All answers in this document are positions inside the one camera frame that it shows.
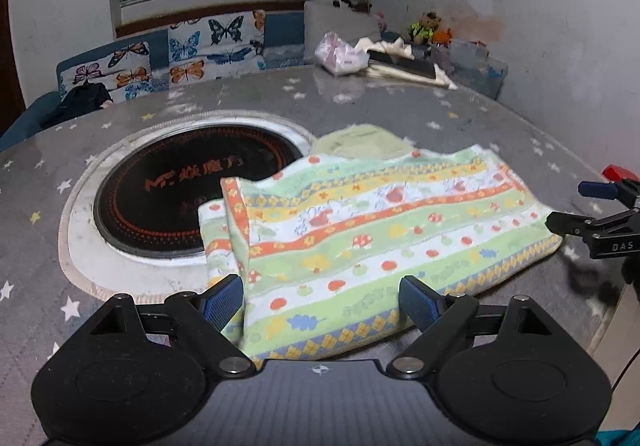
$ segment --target gray pillow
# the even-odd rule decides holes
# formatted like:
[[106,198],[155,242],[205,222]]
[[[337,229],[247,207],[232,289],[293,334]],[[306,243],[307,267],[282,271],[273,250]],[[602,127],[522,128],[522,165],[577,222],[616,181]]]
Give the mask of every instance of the gray pillow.
[[307,0],[305,2],[305,63],[314,61],[314,52],[322,36],[335,32],[350,45],[356,45],[360,38],[380,41],[378,20],[364,12],[326,6]]

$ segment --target plastic bag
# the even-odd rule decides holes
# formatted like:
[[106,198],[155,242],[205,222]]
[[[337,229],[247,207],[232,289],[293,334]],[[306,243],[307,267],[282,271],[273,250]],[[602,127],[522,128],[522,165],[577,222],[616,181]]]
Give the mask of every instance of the plastic bag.
[[334,76],[353,74],[369,64],[366,52],[357,52],[335,32],[322,37],[315,54],[318,62]]

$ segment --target blue gripper pad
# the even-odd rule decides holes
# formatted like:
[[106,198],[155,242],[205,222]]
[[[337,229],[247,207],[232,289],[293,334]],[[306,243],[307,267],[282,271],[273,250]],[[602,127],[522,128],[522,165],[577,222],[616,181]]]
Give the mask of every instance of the blue gripper pad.
[[578,184],[578,193],[583,197],[615,200],[618,196],[618,187],[611,182],[582,181]]
[[427,330],[441,316],[439,299],[442,296],[417,278],[405,276],[400,281],[398,303],[420,332]]
[[201,295],[204,304],[201,305],[200,312],[205,320],[211,323],[218,332],[222,332],[225,325],[242,307],[242,298],[244,296],[242,279],[239,276],[227,282],[228,280],[225,279]]

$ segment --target wooden headboard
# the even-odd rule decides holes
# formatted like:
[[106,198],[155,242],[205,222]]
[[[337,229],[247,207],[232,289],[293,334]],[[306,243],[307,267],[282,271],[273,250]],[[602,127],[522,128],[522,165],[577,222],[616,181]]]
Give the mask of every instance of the wooden headboard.
[[242,4],[222,4],[219,6],[200,7],[181,12],[162,14],[144,20],[125,23],[116,27],[116,38],[124,38],[140,32],[145,32],[160,27],[166,27],[178,22],[204,18],[216,14],[228,12],[242,12],[248,10],[263,9],[265,11],[291,11],[305,9],[304,0],[272,0],[270,2],[244,2]]

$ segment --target metal bolt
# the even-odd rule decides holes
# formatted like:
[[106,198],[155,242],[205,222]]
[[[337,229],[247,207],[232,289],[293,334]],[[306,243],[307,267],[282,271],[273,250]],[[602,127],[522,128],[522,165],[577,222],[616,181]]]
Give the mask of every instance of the metal bolt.
[[251,362],[246,358],[231,356],[220,361],[218,366],[220,370],[228,374],[242,374],[251,367]]
[[403,374],[414,374],[424,368],[424,363],[421,360],[412,358],[411,356],[398,358],[394,360],[392,365],[398,372],[402,372]]

